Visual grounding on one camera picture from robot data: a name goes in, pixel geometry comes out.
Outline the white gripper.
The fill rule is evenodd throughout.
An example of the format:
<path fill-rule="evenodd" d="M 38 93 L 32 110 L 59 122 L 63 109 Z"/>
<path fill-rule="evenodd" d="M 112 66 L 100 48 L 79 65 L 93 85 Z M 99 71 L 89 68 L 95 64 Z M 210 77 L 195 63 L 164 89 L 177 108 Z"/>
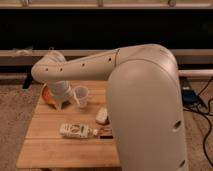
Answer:
<path fill-rule="evenodd" d="M 73 88 L 68 81 L 49 83 L 48 88 L 55 100 L 57 110 L 62 108 L 64 102 L 71 101 L 74 97 Z"/>

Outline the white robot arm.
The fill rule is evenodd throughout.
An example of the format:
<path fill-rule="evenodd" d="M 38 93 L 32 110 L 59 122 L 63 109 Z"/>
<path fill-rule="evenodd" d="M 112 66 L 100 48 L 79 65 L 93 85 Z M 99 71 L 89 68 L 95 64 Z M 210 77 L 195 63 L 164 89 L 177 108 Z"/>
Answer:
<path fill-rule="evenodd" d="M 106 106 L 122 171 L 189 171 L 178 66 L 167 48 L 128 46 L 71 61 L 51 51 L 31 73 L 59 100 L 69 96 L 70 80 L 107 82 Z"/>

